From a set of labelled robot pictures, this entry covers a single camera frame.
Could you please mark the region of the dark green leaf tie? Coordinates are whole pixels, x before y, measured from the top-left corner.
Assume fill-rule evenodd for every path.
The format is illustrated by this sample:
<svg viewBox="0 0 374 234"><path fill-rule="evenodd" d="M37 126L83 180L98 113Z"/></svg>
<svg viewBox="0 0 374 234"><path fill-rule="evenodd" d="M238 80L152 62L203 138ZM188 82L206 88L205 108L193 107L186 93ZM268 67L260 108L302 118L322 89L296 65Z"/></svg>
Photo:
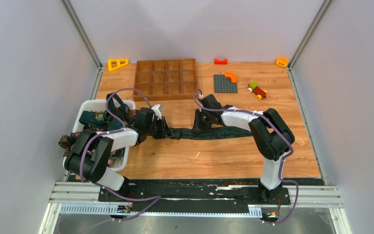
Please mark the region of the dark green leaf tie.
<svg viewBox="0 0 374 234"><path fill-rule="evenodd" d="M170 128L173 133L172 139L191 139L191 140L216 140L239 137L251 137L249 130L241 129L233 126L224 126L212 128L210 130L197 130L188 128Z"/></svg>

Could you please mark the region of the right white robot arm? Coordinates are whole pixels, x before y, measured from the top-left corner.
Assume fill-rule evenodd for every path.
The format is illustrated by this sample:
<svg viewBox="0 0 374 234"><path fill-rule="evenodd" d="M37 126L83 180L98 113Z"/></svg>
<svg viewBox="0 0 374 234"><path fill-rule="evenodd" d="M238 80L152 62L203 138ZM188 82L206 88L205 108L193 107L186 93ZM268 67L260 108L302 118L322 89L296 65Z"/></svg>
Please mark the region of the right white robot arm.
<svg viewBox="0 0 374 234"><path fill-rule="evenodd" d="M200 111L207 115L210 124L236 127L250 131L257 149L264 157L262 176L259 183L259 198L264 203L272 203L278 197L284 179L282 169L285 159L294 148L295 137L279 113L269 108L266 111L248 111L221 104L213 94L193 94L194 102Z"/></svg>

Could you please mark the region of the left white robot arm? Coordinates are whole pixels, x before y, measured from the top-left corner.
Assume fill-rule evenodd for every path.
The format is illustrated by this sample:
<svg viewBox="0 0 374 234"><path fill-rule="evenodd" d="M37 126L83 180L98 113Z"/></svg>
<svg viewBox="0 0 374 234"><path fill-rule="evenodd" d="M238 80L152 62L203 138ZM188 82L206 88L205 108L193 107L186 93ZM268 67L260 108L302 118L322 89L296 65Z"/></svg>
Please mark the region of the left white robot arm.
<svg viewBox="0 0 374 234"><path fill-rule="evenodd" d="M64 168L79 174L82 179L111 189L117 201L125 201L130 195L128 179L111 169L108 160L111 152L141 144L147 137L164 139L172 133L162 116L163 106L130 111L130 126L119 130L96 133L82 131L64 160Z"/></svg>

